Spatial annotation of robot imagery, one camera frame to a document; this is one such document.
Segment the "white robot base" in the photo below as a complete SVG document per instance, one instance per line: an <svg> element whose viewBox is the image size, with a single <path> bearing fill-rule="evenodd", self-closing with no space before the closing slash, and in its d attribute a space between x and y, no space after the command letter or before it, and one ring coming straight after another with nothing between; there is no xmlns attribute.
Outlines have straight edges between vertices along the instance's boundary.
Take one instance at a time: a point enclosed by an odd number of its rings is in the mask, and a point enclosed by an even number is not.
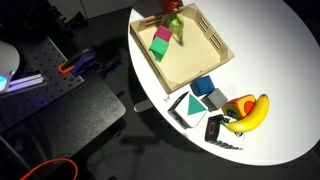
<svg viewBox="0 0 320 180"><path fill-rule="evenodd" d="M0 93L9 89L10 82L20 65L18 50L11 44L0 41Z"/></svg>

